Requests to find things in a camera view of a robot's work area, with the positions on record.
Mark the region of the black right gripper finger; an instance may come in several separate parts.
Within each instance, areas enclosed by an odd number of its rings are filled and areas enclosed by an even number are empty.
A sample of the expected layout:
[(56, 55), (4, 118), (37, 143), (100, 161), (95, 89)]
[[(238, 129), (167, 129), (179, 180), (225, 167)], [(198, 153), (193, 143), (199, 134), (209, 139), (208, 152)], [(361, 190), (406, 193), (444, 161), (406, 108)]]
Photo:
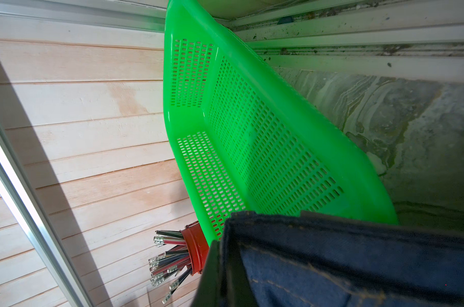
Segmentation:
[(192, 306), (256, 306), (238, 244), (215, 241), (210, 247)]

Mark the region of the blue denim trousers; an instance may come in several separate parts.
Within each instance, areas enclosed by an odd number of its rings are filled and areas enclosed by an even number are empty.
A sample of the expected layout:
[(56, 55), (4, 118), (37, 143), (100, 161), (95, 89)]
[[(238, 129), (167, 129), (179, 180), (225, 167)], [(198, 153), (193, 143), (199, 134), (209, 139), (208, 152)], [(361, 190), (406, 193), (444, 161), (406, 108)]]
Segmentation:
[(240, 212), (222, 244), (221, 306), (464, 306), (464, 235)]

